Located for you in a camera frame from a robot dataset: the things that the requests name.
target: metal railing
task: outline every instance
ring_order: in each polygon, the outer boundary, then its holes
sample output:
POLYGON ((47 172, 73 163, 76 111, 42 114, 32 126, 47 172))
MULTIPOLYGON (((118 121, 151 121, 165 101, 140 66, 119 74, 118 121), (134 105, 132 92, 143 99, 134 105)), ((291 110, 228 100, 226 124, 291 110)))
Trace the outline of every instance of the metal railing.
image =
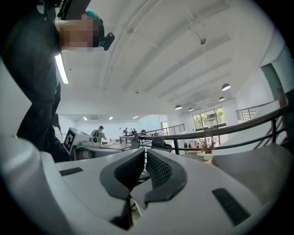
MULTIPOLYGON (((220 135, 223 135, 223 134, 235 133, 235 132, 238 132, 238 131, 242 131, 242 130, 246 130, 246 129, 249 129, 249 128, 259 126, 259 125, 267 123, 267 122, 271 122, 271 133, 270 134, 267 134, 267 135, 265 135, 263 137, 260 137, 260 138, 254 139, 254 140, 239 143, 239 144, 227 145, 227 146, 218 146, 215 149, 228 149, 228 148, 240 147, 240 146, 256 143, 256 142, 259 142, 259 141, 262 141, 262 140, 265 140, 265 139, 268 139, 268 138, 271 139, 272 143, 275 143, 276 140, 277 140, 277 136, 281 132, 285 131, 285 128, 281 128, 280 130, 277 130, 276 118, 282 116, 286 108, 287 107, 277 109, 277 110, 275 110, 275 111, 273 111, 271 113, 268 113, 268 114, 266 114, 266 115, 264 115, 262 117, 254 118, 252 120, 241 123, 239 125, 229 126, 229 127, 220 128, 220 129, 212 129, 212 130, 198 132, 198 133, 167 135, 167 136, 164 137, 164 139, 174 141, 175 147, 173 148, 173 150, 175 150, 175 153, 179 155, 179 150, 200 151, 201 149, 198 149, 198 148, 179 148, 178 140, 187 140, 187 139, 197 139, 197 138, 206 138, 206 137, 212 137, 212 136, 220 136, 220 135)), ((141 135, 140 139, 141 140, 153 140, 156 137, 157 136, 144 136, 144 135, 141 135)), ((122 137, 120 137, 120 139, 121 138, 133 139, 134 137, 133 136, 122 136, 122 137)))
POLYGON ((262 105, 257 105, 257 106, 253 106, 250 108, 244 108, 244 109, 240 109, 240 110, 236 110, 237 112, 237 116, 238 116, 238 120, 243 120, 243 121, 249 121, 257 112, 257 110, 265 105, 270 104, 271 102, 262 104, 262 105))
MULTIPOLYGON (((180 124, 172 127, 167 127, 167 128, 162 128, 162 129, 157 129, 157 130, 151 130, 151 131, 145 131, 145 132, 140 132, 137 135, 138 136, 167 136, 167 135, 176 135, 180 134, 183 131, 185 131, 185 125, 180 124)), ((127 142, 128 139, 133 139, 134 136, 120 136, 119 140, 120 143, 123 143, 123 139, 127 142)), ((152 140, 147 140, 140 138, 141 145, 149 145, 151 144, 152 140)))

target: white ceiling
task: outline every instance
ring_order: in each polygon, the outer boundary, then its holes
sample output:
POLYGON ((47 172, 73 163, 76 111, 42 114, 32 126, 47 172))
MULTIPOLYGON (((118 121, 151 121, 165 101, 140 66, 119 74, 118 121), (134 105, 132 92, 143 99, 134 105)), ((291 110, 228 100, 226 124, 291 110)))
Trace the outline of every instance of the white ceiling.
POLYGON ((274 32, 247 0, 92 0, 89 8, 116 39, 107 52, 63 53, 69 85, 62 86, 60 114, 183 114, 207 100, 213 106, 220 96, 234 97, 274 32), (232 88, 221 91, 224 83, 232 88), (175 111, 177 104, 184 108, 175 111))

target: man in gray shirt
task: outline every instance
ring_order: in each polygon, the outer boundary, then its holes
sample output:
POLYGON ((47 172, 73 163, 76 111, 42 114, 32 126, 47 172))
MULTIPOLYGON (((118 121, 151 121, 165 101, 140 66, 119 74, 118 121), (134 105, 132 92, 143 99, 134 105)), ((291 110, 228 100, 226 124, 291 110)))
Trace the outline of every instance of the man in gray shirt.
POLYGON ((101 145, 101 139, 102 138, 105 139, 105 140, 107 140, 106 137, 105 137, 105 134, 102 132, 103 129, 104 129, 104 127, 103 126, 100 126, 98 130, 93 130, 92 133, 91 133, 91 136, 98 137, 98 144, 99 144, 99 146, 101 145))

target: black rubber pad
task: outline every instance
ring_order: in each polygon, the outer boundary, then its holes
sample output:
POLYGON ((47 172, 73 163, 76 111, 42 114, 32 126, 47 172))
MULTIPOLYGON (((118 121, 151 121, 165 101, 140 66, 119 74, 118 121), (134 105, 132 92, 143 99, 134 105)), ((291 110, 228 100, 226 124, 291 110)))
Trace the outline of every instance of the black rubber pad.
POLYGON ((81 172, 81 171, 83 171, 83 169, 80 167, 77 167, 77 168, 71 168, 71 169, 60 171, 60 174, 61 174, 61 176, 66 176, 66 175, 74 174, 74 173, 81 172))
POLYGON ((216 189, 212 193, 225 210, 234 226, 246 220, 250 214, 237 202, 235 198, 225 189, 216 189))

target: ceiling beam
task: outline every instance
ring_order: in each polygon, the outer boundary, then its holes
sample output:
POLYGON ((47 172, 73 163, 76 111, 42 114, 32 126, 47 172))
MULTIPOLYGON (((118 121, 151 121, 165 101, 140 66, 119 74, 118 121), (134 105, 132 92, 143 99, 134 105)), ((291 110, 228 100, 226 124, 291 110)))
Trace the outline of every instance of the ceiling beam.
MULTIPOLYGON (((226 9, 229 9, 230 6, 225 3, 224 0, 218 1, 216 4, 211 5, 210 7, 207 7, 203 9, 199 14, 201 15, 201 19, 205 20, 213 15, 224 11, 226 9)), ((194 17, 194 20, 192 23, 197 24, 199 23, 200 19, 199 17, 194 17)), ((127 90, 130 85, 139 78, 140 74, 142 74, 147 67, 152 63, 155 58, 157 58, 163 51, 165 51, 169 45, 171 45, 175 40, 177 40, 179 37, 181 37, 183 34, 185 34, 189 30, 190 22, 185 23, 181 27, 178 28, 178 30, 174 30, 170 35, 167 35, 163 40, 162 43, 159 46, 158 49, 153 50, 141 63, 141 65, 136 69, 135 76, 131 76, 123 85, 123 89, 127 90)))
MULTIPOLYGON (((224 74, 222 74, 222 75, 220 75, 218 77, 215 77, 215 79, 213 79, 213 82, 222 81, 222 80, 226 79, 227 77, 230 77, 230 75, 231 75, 230 72, 224 73, 224 74)), ((206 81, 203 84, 200 84, 199 86, 197 86, 197 89, 195 89, 195 87, 193 87, 192 89, 189 89, 189 90, 185 91, 184 93, 181 93, 181 94, 178 94, 178 95, 172 97, 169 100, 169 102, 177 101, 177 100, 179 100, 181 98, 185 98, 185 97, 187 97, 189 95, 192 95, 195 92, 199 92, 201 89, 205 88, 209 84, 211 84, 211 80, 206 81)))
MULTIPOLYGON (((217 48, 217 47, 219 47, 229 41, 231 41, 231 39, 228 35, 225 35, 225 36, 218 38, 218 39, 214 39, 212 42, 210 42, 209 44, 206 45, 206 52, 211 51, 211 50, 213 50, 213 49, 215 49, 215 48, 217 48)), ((180 69, 182 69, 183 67, 185 67, 186 65, 188 65, 189 63, 196 60, 197 58, 199 58, 202 55, 204 55, 204 50, 201 47, 196 52, 192 53, 191 55, 189 55, 185 59, 178 62, 179 65, 175 65, 175 66, 171 67, 169 70, 164 72, 159 78, 155 79, 147 88, 144 89, 144 92, 151 91, 156 86, 158 86, 161 82, 165 81, 168 77, 170 77, 171 75, 173 75, 174 73, 176 73, 177 71, 179 71, 180 69)))
POLYGON ((133 32, 140 26, 141 21, 143 21, 154 8, 161 4, 162 1, 163 0, 145 0, 129 18, 129 23, 120 36, 118 43, 115 45, 110 62, 107 66, 107 72, 103 79, 103 90, 107 89, 114 68, 118 64, 124 50, 127 48, 133 32))
POLYGON ((199 77, 202 77, 206 74, 208 74, 210 71, 213 71, 213 70, 216 70, 220 67, 223 67, 229 63, 233 62, 232 58, 231 57, 228 57, 228 58, 225 58, 219 62, 217 62, 216 64, 214 64, 211 69, 209 68, 206 68, 200 72, 198 72, 197 74, 191 76, 191 77, 188 77, 188 78, 185 78, 183 79, 182 81, 176 83, 175 85, 173 85, 171 88, 169 88, 168 90, 164 91, 163 93, 161 93, 158 98, 162 98, 166 95, 168 95, 169 93, 171 92, 174 92, 175 90, 179 89, 180 87, 184 86, 184 85, 187 85, 188 83, 198 79, 199 77))

